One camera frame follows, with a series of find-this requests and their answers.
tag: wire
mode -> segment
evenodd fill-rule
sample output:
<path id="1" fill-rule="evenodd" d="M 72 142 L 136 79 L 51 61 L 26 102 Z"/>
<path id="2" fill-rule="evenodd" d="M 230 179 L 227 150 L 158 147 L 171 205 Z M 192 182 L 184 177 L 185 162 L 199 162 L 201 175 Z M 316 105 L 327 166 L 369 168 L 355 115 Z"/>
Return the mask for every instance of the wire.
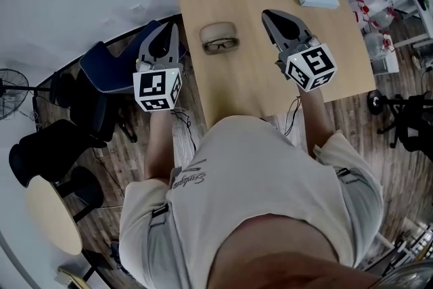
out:
<path id="1" fill-rule="evenodd" d="M 22 114 L 25 117 L 28 117 L 35 124 L 37 131 L 39 131 L 39 129 L 42 127 L 42 124 L 37 122 L 37 120 L 39 119 L 39 115 L 35 110 L 33 110 L 30 114 L 25 114 L 21 110 L 17 110 L 16 112 Z"/>
<path id="2" fill-rule="evenodd" d="M 117 180 L 114 179 L 113 175 L 109 172 L 109 170 L 107 169 L 106 165 L 104 164 L 104 162 L 101 160 L 101 158 L 98 158 L 96 156 L 96 152 L 95 152 L 95 148 L 92 148 L 93 151 L 93 155 L 95 157 L 95 159 L 97 161 L 99 161 L 100 165 L 102 165 L 102 167 L 107 171 L 107 174 L 111 177 L 111 180 L 119 187 L 120 191 L 122 192 L 122 195 L 124 197 L 124 191 L 122 189 L 122 187 L 120 186 L 119 182 L 117 182 Z"/>
<path id="3" fill-rule="evenodd" d="M 80 198 L 75 193 L 72 193 L 71 195 L 75 196 L 77 199 L 79 199 L 82 203 L 86 204 L 87 206 L 89 205 L 89 204 L 87 204 L 86 201 L 84 201 L 82 198 Z M 94 208 L 94 210 L 106 210 L 106 209 L 109 209 L 109 208 L 120 208 L 120 207 L 123 207 L 123 205 L 119 205 L 119 206 L 103 206 L 103 207 L 99 207 L 99 208 Z"/>
<path id="4" fill-rule="evenodd" d="M 289 118 L 290 110 L 292 109 L 292 106 L 295 102 L 297 102 L 297 104 L 296 104 L 295 111 L 293 112 L 292 124 L 290 125 L 290 128 L 288 130 L 286 130 L 287 129 L 287 119 Z M 300 107 L 300 96 L 297 96 L 296 99 L 294 101 L 292 101 L 292 103 L 290 104 L 289 110 L 287 111 L 286 125 L 284 126 L 284 131 L 285 131 L 284 136 L 288 136 L 290 134 L 290 131 L 292 131 L 293 124 L 295 121 L 296 112 L 298 111 L 299 107 Z"/>
<path id="5" fill-rule="evenodd" d="M 373 32 L 370 22 L 368 22 L 368 27 L 370 28 L 370 32 Z"/>
<path id="6" fill-rule="evenodd" d="M 175 111 L 175 112 L 184 112 L 184 113 L 188 112 L 188 110 L 186 108 L 173 108 L 173 111 Z"/>
<path id="7" fill-rule="evenodd" d="M 191 139 L 192 146 L 194 147 L 194 154 L 195 154 L 197 152 L 197 147 L 196 147 L 196 144 L 194 143 L 194 140 L 192 138 L 191 121 L 189 120 L 189 116 L 184 112 L 174 111 L 174 110 L 171 110 L 171 114 L 174 114 L 178 119 L 180 119 L 187 126 L 187 129 L 189 131 L 189 138 Z M 187 119 L 184 120 L 182 117 L 179 116 L 179 114 L 183 114 L 184 116 L 186 116 Z"/>

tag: eyeglasses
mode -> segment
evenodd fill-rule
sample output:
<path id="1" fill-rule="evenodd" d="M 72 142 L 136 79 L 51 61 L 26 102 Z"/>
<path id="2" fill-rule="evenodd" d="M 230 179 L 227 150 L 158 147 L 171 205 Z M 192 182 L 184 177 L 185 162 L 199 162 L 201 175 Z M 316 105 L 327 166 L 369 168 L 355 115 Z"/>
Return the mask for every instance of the eyeglasses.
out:
<path id="1" fill-rule="evenodd" d="M 236 38 L 222 38 L 209 41 L 203 44 L 205 51 L 216 52 L 220 49 L 230 49 L 237 46 L 239 40 Z"/>

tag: blue chair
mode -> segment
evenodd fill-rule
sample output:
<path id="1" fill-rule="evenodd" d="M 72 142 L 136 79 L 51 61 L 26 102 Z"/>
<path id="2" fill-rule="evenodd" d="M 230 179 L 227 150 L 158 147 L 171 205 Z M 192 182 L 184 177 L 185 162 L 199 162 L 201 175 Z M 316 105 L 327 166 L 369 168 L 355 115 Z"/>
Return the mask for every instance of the blue chair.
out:
<path id="1" fill-rule="evenodd" d="M 154 20 L 149 22 L 118 57 L 114 57 L 103 42 L 96 43 L 80 59 L 80 67 L 93 86 L 102 93 L 134 93 L 133 73 L 137 72 L 135 61 L 140 45 L 160 25 Z M 179 44 L 179 57 L 185 53 L 186 49 Z"/>

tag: person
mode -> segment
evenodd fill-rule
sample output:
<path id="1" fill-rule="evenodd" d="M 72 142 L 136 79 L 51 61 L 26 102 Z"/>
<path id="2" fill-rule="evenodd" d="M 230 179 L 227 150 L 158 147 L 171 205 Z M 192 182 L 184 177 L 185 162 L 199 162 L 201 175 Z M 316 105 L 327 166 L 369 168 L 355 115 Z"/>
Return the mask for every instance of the person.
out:
<path id="1" fill-rule="evenodd" d="M 269 123 L 230 116 L 191 164 L 154 112 L 145 181 L 126 188 L 120 260 L 146 288 L 370 288 L 353 269 L 383 217 L 382 189 L 335 132 L 319 89 L 300 90 L 308 154 Z"/>

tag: white t-shirt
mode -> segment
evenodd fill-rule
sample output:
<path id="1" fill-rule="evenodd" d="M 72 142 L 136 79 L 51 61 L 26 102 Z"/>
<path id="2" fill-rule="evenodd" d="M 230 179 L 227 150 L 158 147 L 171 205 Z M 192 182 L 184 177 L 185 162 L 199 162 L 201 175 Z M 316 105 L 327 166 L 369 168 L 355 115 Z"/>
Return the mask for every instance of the white t-shirt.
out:
<path id="1" fill-rule="evenodd" d="M 246 219 L 274 214 L 306 221 L 329 240 L 343 265 L 356 265 L 355 233 L 333 166 L 361 169 L 383 208 L 382 191 L 365 161 L 334 134 L 317 149 L 318 160 L 295 148 L 269 123 L 232 116 L 204 137 L 191 164 L 171 189 L 150 179 L 130 183 L 120 220 L 120 260 L 146 288 L 153 288 L 143 238 L 151 211 L 169 201 L 193 288 L 205 288 L 219 246 Z M 371 242 L 382 211 L 362 235 Z"/>

